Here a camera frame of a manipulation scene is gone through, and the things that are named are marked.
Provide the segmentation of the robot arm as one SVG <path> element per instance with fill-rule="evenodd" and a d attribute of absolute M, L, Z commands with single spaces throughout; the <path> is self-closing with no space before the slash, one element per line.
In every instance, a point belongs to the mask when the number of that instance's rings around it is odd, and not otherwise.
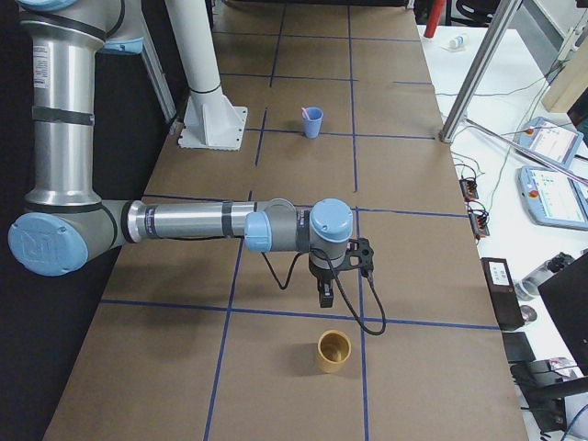
<path fill-rule="evenodd" d="M 35 132 L 35 186 L 8 231 L 20 264 L 57 277 L 126 243 L 239 238 L 260 254 L 307 255 L 319 302 L 332 305 L 338 276 L 351 269 L 359 246 L 351 209 L 339 199 L 300 210 L 283 198 L 148 205 L 105 200 L 94 191 L 96 55 L 142 51 L 140 2 L 22 1 L 18 7 L 33 42 Z"/>

